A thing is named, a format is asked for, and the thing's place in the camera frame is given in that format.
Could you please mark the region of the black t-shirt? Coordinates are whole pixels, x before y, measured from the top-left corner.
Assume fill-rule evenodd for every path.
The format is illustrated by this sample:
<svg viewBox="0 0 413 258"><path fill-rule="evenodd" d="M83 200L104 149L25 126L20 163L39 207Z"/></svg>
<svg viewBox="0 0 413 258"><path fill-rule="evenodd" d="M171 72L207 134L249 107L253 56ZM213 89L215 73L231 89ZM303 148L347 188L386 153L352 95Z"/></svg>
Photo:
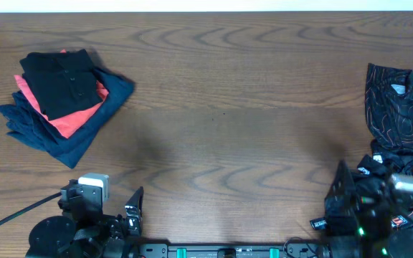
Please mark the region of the black t-shirt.
<svg viewBox="0 0 413 258"><path fill-rule="evenodd" d="M19 61L41 114L50 120L87 110L102 102L95 65L86 50L29 53Z"/></svg>

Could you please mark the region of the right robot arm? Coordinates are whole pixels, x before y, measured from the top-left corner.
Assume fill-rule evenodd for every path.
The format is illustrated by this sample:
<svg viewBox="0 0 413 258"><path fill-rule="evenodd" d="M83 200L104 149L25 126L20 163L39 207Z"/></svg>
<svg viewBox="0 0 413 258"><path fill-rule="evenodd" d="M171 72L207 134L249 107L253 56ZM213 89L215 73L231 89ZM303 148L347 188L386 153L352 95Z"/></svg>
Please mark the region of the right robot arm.
<svg viewBox="0 0 413 258"><path fill-rule="evenodd" d="M340 161L324 199L328 243L319 257L413 257L413 176L352 173Z"/></svg>

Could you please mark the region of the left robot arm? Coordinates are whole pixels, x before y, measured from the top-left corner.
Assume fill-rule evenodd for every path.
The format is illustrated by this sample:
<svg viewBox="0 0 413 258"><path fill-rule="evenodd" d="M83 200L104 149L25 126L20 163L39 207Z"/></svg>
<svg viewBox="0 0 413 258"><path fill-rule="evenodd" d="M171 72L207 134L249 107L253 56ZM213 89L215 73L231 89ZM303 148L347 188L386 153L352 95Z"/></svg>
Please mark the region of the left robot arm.
<svg viewBox="0 0 413 258"><path fill-rule="evenodd" d="M60 193L62 214L31 230L26 257L140 257L136 239L142 235L142 187L126 202L125 216L103 213L105 192L99 186L70 183Z"/></svg>

